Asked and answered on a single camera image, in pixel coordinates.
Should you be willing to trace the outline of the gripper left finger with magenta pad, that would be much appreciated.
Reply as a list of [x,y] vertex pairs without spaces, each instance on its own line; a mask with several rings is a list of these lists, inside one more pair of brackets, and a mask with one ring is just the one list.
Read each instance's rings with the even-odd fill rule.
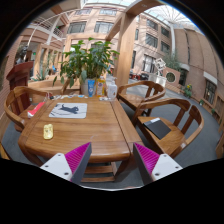
[[41,169],[79,185],[91,153],[91,143],[88,142],[66,154],[55,154],[41,166]]

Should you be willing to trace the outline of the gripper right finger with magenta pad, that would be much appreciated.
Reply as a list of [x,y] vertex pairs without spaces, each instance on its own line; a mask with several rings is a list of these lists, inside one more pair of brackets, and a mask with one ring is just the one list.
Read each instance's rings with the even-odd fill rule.
[[133,154],[144,185],[182,169],[168,154],[158,154],[138,143],[133,144]]

